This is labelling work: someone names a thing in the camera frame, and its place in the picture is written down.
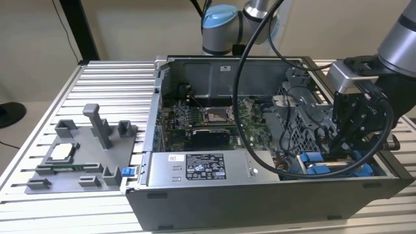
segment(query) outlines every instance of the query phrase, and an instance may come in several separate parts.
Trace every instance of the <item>electrical cord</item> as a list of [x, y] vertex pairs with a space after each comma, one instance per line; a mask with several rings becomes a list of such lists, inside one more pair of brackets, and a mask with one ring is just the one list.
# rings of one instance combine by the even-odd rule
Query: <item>electrical cord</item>
[[195, 7], [195, 10], [198, 11], [198, 14], [200, 15], [200, 17], [203, 17], [203, 10], [202, 10], [200, 4], [198, 3], [196, 0], [191, 0], [191, 2]]
[[278, 55], [278, 57], [282, 59], [283, 62], [286, 62], [288, 65], [291, 65], [292, 67], [295, 67], [296, 69], [299, 70], [303, 70], [303, 71], [310, 71], [310, 72], [314, 72], [314, 71], [319, 71], [319, 70], [323, 70], [326, 68], [330, 68], [332, 63], [326, 65], [326, 66], [322, 66], [322, 67], [315, 67], [315, 68], [308, 68], [308, 67], [304, 67], [304, 66], [300, 66], [298, 65], [296, 63], [294, 63], [292, 61], [290, 61], [282, 54], [280, 52], [278, 51], [276, 47], [275, 47], [275, 44], [274, 44], [274, 40], [272, 40], [272, 20], [274, 18], [270, 19], [270, 24], [268, 24], [268, 32], [267, 32], [267, 39], [268, 39], [268, 43], [271, 44], [271, 48], [275, 52], [275, 54]]
[[3, 141], [0, 141], [0, 144], [2, 145], [6, 145], [6, 146], [8, 146], [8, 147], [12, 147], [12, 148], [15, 148], [15, 149], [20, 149], [20, 147], [18, 147], [18, 146], [14, 146], [14, 145], [10, 145], [10, 144], [7, 144], [7, 143], [4, 143]]
[[252, 38], [250, 39], [248, 43], [247, 43], [247, 47], [244, 49], [240, 61], [239, 61], [239, 65], [238, 65], [238, 70], [235, 73], [235, 77], [234, 77], [234, 119], [235, 119], [235, 125], [240, 134], [240, 138], [242, 141], [246, 145], [246, 149], [250, 153], [250, 155], [252, 156], [254, 160], [256, 161], [256, 163], [259, 163], [259, 165], [267, 169], [268, 171], [286, 176], [286, 177], [291, 177], [291, 178], [302, 178], [302, 179], [320, 179], [320, 178], [331, 178], [331, 177], [336, 177], [336, 176], [342, 176], [348, 174], [350, 172], [352, 172], [355, 169], [358, 169], [367, 161], [370, 158], [374, 157], [374, 155], [378, 153], [380, 146], [384, 144], [390, 133], [391, 133], [391, 128], [392, 128], [392, 124], [394, 124], [394, 111], [391, 108], [391, 105], [388, 103], [388, 101], [386, 99], [379, 100], [379, 104], [380, 106], [384, 108], [386, 110], [386, 123], [383, 126], [383, 131], [380, 133], [380, 137], [372, 147], [372, 149], [367, 152], [367, 154], [362, 157], [362, 159], [359, 159], [354, 164], [351, 164], [350, 166], [347, 166], [346, 168], [340, 169], [339, 171], [335, 172], [330, 172], [330, 173], [323, 173], [323, 174], [315, 174], [315, 175], [307, 175], [307, 174], [300, 174], [300, 173], [291, 173], [288, 171], [284, 170], [279, 170], [278, 168], [272, 167], [271, 165], [268, 165], [258, 156], [254, 148], [250, 145], [250, 141], [247, 140], [247, 136], [244, 134], [244, 129], [242, 126], [242, 119], [239, 116], [239, 104], [238, 104], [238, 98], [239, 98], [239, 82], [240, 82], [240, 76], [242, 76], [242, 71], [243, 71], [243, 66], [244, 66], [244, 62], [247, 60], [250, 51], [255, 45], [255, 41], [258, 39], [258, 36], [268, 22], [268, 20], [271, 19], [271, 17], [274, 16], [279, 6], [282, 5], [282, 3], [284, 2], [284, 0], [279, 0], [274, 3], [271, 9], [268, 10], [256, 30], [255, 33], [252, 35]]
[[206, 0], [204, 2], [204, 8], [203, 8], [203, 16], [202, 16], [202, 34], [203, 34], [203, 27], [204, 27], [204, 20], [206, 20], [206, 14], [207, 14], [207, 10], [211, 7], [212, 4], [212, 0]]
[[59, 15], [58, 8], [56, 8], [55, 1], [54, 1], [54, 0], [52, 0], [52, 4], [54, 4], [55, 12], [56, 12], [56, 14], [58, 14], [58, 18], [59, 18], [60, 25], [63, 25], [63, 28], [64, 28], [64, 30], [66, 30], [67, 40], [68, 40], [68, 43], [70, 43], [70, 47], [71, 47], [74, 56], [76, 57], [76, 60], [78, 60], [78, 62], [79, 62], [79, 57], [78, 57], [76, 51], [74, 50], [74, 47], [72, 47], [72, 44], [71, 44], [68, 30], [67, 30], [66, 25], [64, 25], [64, 23], [63, 23], [63, 20], [62, 20], [62, 18], [60, 18], [60, 15]]

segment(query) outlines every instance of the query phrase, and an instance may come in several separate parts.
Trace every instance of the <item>blue clip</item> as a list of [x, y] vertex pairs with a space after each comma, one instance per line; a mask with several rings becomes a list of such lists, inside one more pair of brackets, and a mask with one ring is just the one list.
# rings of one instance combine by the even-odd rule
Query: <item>blue clip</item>
[[135, 172], [136, 172], [135, 168], [126, 167], [122, 170], [122, 176], [123, 177], [132, 177], [132, 176], [135, 176]]
[[331, 172], [328, 166], [326, 165], [319, 165], [319, 166], [312, 166], [311, 168], [307, 169], [308, 174], [324, 174]]

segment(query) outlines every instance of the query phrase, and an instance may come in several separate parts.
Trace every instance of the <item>warning label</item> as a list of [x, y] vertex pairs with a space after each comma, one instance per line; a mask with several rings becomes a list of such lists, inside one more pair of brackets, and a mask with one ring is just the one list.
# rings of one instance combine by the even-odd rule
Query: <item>warning label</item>
[[187, 155], [187, 179], [227, 179], [224, 155]]

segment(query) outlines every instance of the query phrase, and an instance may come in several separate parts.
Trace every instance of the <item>beige wall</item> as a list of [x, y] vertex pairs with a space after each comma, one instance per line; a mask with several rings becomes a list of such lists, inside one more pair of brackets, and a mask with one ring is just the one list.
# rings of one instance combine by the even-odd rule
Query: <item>beige wall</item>
[[339, 59], [371, 55], [410, 0], [292, 0], [280, 50]]
[[0, 1], [0, 101], [51, 100], [78, 62], [50, 0]]

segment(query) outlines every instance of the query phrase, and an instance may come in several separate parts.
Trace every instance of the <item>metal slatted surface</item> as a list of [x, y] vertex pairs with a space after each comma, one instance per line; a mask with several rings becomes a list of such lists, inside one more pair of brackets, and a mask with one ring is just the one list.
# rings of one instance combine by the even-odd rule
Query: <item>metal slatted surface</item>
[[[328, 62], [331, 61], [320, 60], [318, 65]], [[102, 105], [100, 114], [110, 123], [130, 119], [139, 126], [131, 164], [140, 163], [154, 82], [154, 62], [100, 61], [79, 68], [0, 177], [0, 232], [142, 232], [128, 201], [120, 192], [26, 195], [24, 184], [34, 176], [32, 170], [54, 141], [54, 125], [58, 121], [72, 118], [78, 125], [88, 125], [82, 114], [86, 103]], [[402, 142], [402, 149], [395, 155], [416, 176], [416, 126], [404, 117], [394, 131]], [[416, 183], [392, 199], [370, 203], [350, 220], [183, 233], [416, 233]]]

